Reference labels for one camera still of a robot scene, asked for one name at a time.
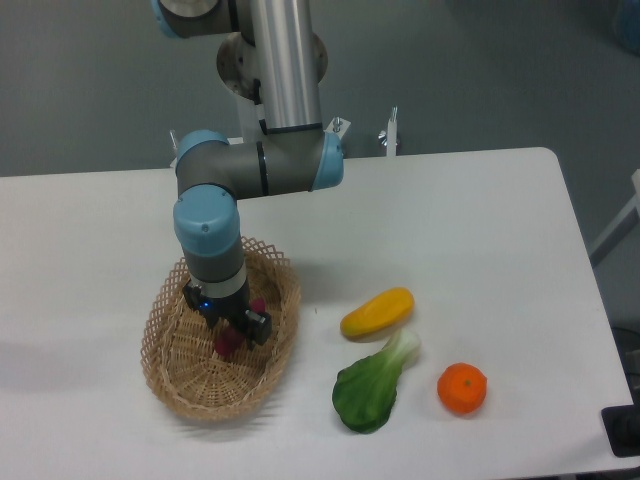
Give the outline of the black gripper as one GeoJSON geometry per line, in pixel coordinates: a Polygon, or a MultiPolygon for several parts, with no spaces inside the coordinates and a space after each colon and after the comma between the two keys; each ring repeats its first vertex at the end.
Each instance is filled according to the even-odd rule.
{"type": "Polygon", "coordinates": [[[267,312],[249,310],[250,290],[245,282],[234,294],[214,298],[188,282],[182,288],[187,306],[198,313],[213,330],[221,319],[225,319],[234,330],[233,345],[239,348],[246,343],[252,350],[255,345],[264,345],[272,333],[272,317],[267,312]]]}

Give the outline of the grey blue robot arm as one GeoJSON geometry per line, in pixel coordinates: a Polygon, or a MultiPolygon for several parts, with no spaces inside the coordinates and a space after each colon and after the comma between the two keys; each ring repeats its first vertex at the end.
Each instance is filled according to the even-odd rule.
{"type": "Polygon", "coordinates": [[[250,306],[237,204],[341,183],[341,140],[323,127],[320,108],[326,51],[305,1],[156,1],[152,9],[168,36],[224,35],[219,76],[250,106],[241,143],[210,130],[177,143],[173,224],[188,307],[209,327],[226,320],[249,346],[262,345],[272,319],[250,306]]]}

